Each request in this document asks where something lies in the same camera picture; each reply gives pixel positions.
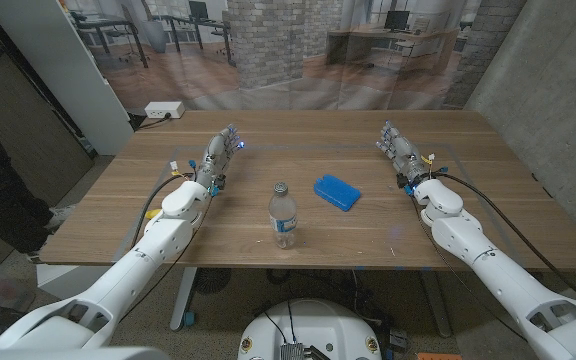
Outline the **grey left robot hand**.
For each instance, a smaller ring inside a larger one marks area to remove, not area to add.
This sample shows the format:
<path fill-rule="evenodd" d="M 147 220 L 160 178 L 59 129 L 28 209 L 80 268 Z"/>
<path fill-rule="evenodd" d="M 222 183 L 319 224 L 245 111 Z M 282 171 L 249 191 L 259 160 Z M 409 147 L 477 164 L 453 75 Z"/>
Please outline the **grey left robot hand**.
<path fill-rule="evenodd" d="M 237 128 L 233 124 L 229 124 L 218 132 L 206 146 L 196 170 L 195 181 L 206 187 L 211 196 L 215 196 L 225 187 L 225 173 L 230 160 L 237 151 L 244 147 L 245 143 L 237 134 Z"/>

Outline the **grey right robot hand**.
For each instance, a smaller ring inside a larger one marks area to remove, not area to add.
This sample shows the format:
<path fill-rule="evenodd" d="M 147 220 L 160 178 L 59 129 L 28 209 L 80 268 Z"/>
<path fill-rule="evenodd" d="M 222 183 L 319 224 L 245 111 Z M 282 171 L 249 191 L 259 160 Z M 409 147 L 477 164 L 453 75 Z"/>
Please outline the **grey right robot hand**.
<path fill-rule="evenodd" d="M 434 155 L 423 156 L 390 121 L 385 122 L 380 133 L 376 147 L 392 162 L 397 186 L 412 194 L 419 184 L 431 178 Z"/>

